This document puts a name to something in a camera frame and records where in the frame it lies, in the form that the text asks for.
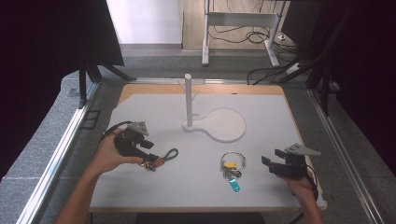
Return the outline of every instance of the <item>human arm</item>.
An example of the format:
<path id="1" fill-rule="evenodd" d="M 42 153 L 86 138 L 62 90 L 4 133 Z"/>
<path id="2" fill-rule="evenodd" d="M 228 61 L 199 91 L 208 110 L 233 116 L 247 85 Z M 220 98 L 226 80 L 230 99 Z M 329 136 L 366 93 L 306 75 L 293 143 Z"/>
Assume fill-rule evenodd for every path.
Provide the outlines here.
<path id="1" fill-rule="evenodd" d="M 300 206 L 304 212 L 304 222 L 306 224 L 321 224 L 323 223 L 320 211 L 318 209 L 317 201 L 315 199 L 312 186 L 306 177 L 300 179 L 290 179 L 284 176 L 279 176 L 288 183 L 289 188 L 297 197 Z"/>
<path id="2" fill-rule="evenodd" d="M 99 144 L 95 155 L 82 174 L 67 203 L 58 216 L 56 223 L 85 223 L 93 191 L 99 176 L 123 163 L 140 163 L 137 157 L 122 157 L 114 146 L 115 134 L 105 137 Z"/>

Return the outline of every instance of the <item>round base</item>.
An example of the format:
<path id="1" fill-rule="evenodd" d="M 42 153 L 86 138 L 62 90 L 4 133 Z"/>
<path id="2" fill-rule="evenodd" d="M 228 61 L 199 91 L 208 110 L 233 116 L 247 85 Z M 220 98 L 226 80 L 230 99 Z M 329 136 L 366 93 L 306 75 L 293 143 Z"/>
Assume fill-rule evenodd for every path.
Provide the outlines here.
<path id="1" fill-rule="evenodd" d="M 184 121 L 182 126 L 186 132 L 204 132 L 221 143 L 238 140 L 246 129 L 242 116 L 228 108 L 215 109 L 206 118 L 193 120 L 190 127 Z"/>

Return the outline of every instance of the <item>gray floor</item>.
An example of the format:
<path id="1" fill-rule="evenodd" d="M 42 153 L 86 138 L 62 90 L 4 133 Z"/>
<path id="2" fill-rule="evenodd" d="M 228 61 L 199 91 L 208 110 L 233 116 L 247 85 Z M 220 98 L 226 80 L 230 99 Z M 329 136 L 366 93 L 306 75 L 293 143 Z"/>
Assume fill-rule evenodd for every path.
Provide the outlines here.
<path id="1" fill-rule="evenodd" d="M 174 48 L 123 49 L 125 67 L 121 70 L 136 77 L 182 77 L 190 73 L 196 78 L 245 80 L 248 71 L 269 67 L 264 52 L 212 52 L 210 65 L 201 66 L 200 52 Z M 106 129 L 112 109 L 117 105 L 122 86 L 119 78 L 101 68 L 104 76 L 91 110 L 100 110 L 100 119 L 93 129 L 86 121 L 78 131 L 78 139 L 66 155 L 61 172 L 55 178 L 35 223 L 52 223 L 64 201 L 96 148 L 101 132 Z M 322 212 L 325 223 L 371 223 L 361 198 L 351 185 L 339 156 L 332 145 L 318 112 L 304 87 L 306 76 L 298 77 L 282 87 L 300 130 L 304 144 L 320 149 L 321 157 L 312 158 L 319 182 L 328 202 Z M 330 118 L 343 141 L 347 153 L 374 198 L 384 223 L 396 222 L 395 176 L 379 158 L 368 140 L 353 123 L 334 95 L 330 96 Z M 0 222 L 15 223 L 42 175 L 52 152 L 57 147 L 67 124 L 78 107 L 78 74 L 67 76 L 57 101 L 37 133 L 0 184 Z M 266 223 L 289 223 L 297 213 L 263 213 Z M 134 223 L 136 214 L 94 214 L 94 223 Z"/>

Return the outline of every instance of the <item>white tabletop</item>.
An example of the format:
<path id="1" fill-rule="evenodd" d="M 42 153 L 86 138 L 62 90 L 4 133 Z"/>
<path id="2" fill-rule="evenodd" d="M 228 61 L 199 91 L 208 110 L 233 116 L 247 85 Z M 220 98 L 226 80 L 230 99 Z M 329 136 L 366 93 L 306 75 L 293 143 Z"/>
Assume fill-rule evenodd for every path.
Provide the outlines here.
<path id="1" fill-rule="evenodd" d="M 171 148 L 178 156 L 155 172 L 123 164 L 103 174 L 96 185 L 91 212 L 256 212 L 300 207 L 283 180 L 270 174 L 261 156 L 284 163 L 274 149 L 284 149 L 301 138 L 283 95 L 198 94 L 192 112 L 202 119 L 216 108 L 230 108 L 244 118 L 244 135 L 233 143 L 219 143 L 206 133 L 187 133 L 184 94 L 133 94 L 113 111 L 109 127 L 119 122 L 145 121 L 155 145 L 147 153 L 164 156 Z M 247 158 L 234 192 L 220 171 L 229 151 Z M 321 195 L 318 206 L 326 203 Z"/>

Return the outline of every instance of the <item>white wall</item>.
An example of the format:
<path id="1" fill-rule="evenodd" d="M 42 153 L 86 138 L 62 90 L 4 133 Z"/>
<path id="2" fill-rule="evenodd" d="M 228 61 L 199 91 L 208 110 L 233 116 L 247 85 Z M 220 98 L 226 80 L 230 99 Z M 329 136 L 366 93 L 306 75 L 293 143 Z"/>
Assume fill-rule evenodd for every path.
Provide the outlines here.
<path id="1" fill-rule="evenodd" d="M 120 44 L 180 44 L 178 0 L 107 0 Z"/>

